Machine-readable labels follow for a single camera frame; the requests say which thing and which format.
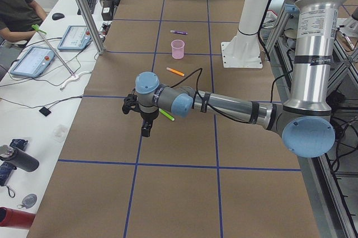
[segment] blue joint cap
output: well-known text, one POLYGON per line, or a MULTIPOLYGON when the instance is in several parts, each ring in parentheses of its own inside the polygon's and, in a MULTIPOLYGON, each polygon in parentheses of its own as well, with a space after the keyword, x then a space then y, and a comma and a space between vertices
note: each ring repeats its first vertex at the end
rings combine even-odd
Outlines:
POLYGON ((300 12, 298 7, 295 6, 294 4, 285 3, 284 6, 285 6, 285 11, 287 13, 294 14, 294 13, 299 13, 300 12))
POLYGON ((149 94, 159 86, 159 78, 153 72, 143 72, 135 79, 135 90, 139 94, 149 94))
POLYGON ((291 121, 282 132, 285 146, 297 156, 314 158, 328 152, 335 143, 333 126, 318 116, 291 121))
POLYGON ((171 112, 174 115, 178 115, 183 118, 186 117, 191 109, 192 101, 192 97, 188 94, 178 95, 173 101, 171 112))

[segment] computer mouse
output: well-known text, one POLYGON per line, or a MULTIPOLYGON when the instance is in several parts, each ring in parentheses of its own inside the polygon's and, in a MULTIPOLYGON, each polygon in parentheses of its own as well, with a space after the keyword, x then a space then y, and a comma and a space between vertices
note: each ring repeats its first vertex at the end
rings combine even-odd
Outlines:
POLYGON ((53 19, 54 21, 59 20, 60 18, 65 18, 65 15, 63 15, 62 13, 54 13, 54 14, 52 15, 52 19, 53 19))

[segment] red bottle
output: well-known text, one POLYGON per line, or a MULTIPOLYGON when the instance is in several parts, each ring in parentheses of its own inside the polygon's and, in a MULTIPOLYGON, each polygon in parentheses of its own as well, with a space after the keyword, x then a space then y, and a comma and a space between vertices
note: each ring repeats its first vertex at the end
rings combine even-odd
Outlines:
POLYGON ((23 228, 28 230, 35 219, 35 214, 6 207, 0 207, 0 227, 23 228))

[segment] tablet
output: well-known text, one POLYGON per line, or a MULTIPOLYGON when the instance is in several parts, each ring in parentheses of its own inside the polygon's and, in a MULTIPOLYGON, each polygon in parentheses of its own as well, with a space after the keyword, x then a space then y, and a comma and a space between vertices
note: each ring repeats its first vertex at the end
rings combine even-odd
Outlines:
POLYGON ((79 52, 85 49, 90 41, 90 32, 86 26, 70 25, 57 48, 62 52, 79 52))
POLYGON ((55 53, 50 48, 33 46, 10 70, 10 74, 33 78, 38 77, 54 58, 55 53))

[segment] gray t-shirt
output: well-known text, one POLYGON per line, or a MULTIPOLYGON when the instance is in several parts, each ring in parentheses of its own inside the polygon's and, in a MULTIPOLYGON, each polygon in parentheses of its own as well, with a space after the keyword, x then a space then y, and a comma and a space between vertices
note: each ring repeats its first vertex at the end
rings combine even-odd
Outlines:
POLYGON ((32 24, 40 25, 42 19, 28 4, 33 0, 0 0, 0 30, 12 32, 32 31, 32 24))

